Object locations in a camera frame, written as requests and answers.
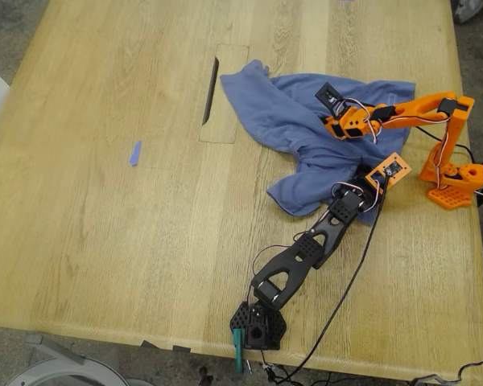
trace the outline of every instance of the concrete floor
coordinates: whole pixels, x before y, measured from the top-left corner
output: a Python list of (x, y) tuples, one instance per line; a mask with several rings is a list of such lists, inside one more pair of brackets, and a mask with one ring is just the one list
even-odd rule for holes
[[(0, 75), (11, 83), (27, 45), (35, 31), (47, 0), (0, 0)], [(461, 75), (465, 93), (476, 99), (469, 121), (471, 146), (477, 159), (483, 159), (483, 11), (463, 26), (456, 26), (460, 54)], [(483, 236), (483, 206), (480, 208)], [(0, 328), (0, 385), (42, 356), (24, 343), (25, 333)], [(204, 355), (163, 351), (145, 347), (131, 347), (100, 343), (84, 339), (52, 337), (77, 354), (100, 359), (116, 367), (125, 377), (139, 378), (160, 385), (197, 385), (202, 366), (215, 377), (213, 384), (266, 384), (262, 369), (253, 363), (254, 374), (238, 376), (234, 362)], [(296, 380), (309, 385), (313, 380), (326, 379), (327, 372), (303, 370)], [(347, 375), (332, 375), (337, 380)], [(342, 385), (404, 385), (404, 382), (366, 378), (341, 383)]]

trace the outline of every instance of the circuit board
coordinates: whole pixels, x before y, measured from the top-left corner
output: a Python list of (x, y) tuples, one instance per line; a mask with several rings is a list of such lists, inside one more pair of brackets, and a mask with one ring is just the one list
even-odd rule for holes
[(386, 175), (390, 176), (388, 180), (388, 189), (398, 183), (405, 175), (410, 173), (411, 168), (397, 153), (392, 153), (390, 157), (385, 159), (377, 165), (370, 173), (365, 176), (365, 179), (374, 188), (378, 187), (376, 181), (379, 182), (379, 194), (382, 193), (382, 186), (385, 184)]

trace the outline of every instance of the orange robotic arm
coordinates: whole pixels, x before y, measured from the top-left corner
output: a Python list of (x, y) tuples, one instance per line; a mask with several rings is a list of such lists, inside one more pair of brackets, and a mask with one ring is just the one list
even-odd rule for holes
[[(326, 129), (340, 140), (371, 134), (376, 141), (382, 129), (446, 123), (442, 141), (433, 147), (419, 174), (423, 181), (436, 183), (427, 197), (453, 209), (470, 205), (474, 191), (483, 187), (483, 164), (457, 166), (450, 161), (474, 99), (466, 96), (456, 99), (454, 92), (440, 92), (405, 103), (374, 107), (342, 98), (328, 84), (316, 96), (332, 113), (324, 119)], [(359, 106), (348, 106), (348, 103)]]

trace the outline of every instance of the table surface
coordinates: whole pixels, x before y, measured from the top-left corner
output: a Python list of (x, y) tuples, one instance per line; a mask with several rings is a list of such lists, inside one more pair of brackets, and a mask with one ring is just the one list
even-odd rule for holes
[[(320, 212), (292, 218), (266, 195), (294, 160), (252, 140), (218, 84), (202, 125), (215, 56), (219, 73), (260, 59), (271, 76), (461, 94), (445, 1), (52, 0), (0, 113), (0, 326), (233, 356), (228, 324), (254, 254), (290, 243)], [(432, 146), (417, 130), (408, 138), (402, 155), (415, 173), (387, 196), (309, 367), (454, 379), (483, 359), (477, 209), (425, 198), (430, 184), (416, 174)], [(353, 224), (310, 272), (268, 360), (298, 364), (310, 350), (368, 232)], [(466, 376), (483, 384), (483, 368)]]

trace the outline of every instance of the blue towel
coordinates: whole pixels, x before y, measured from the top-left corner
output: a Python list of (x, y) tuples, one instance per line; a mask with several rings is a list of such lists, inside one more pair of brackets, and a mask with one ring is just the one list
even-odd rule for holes
[[(374, 145), (372, 136), (335, 139), (320, 121), (329, 115), (315, 93), (329, 82), (343, 97), (372, 105), (409, 101), (415, 84), (357, 80), (321, 74), (268, 78), (268, 67), (253, 60), (240, 72), (220, 77), (225, 95), (250, 136), (271, 149), (293, 154), (294, 175), (274, 183), (267, 193), (293, 216), (312, 213), (320, 201), (331, 201), (334, 183), (351, 179), (361, 162), (375, 167), (393, 152), (400, 152), (409, 129), (383, 130)], [(373, 211), (359, 216), (371, 221)]]

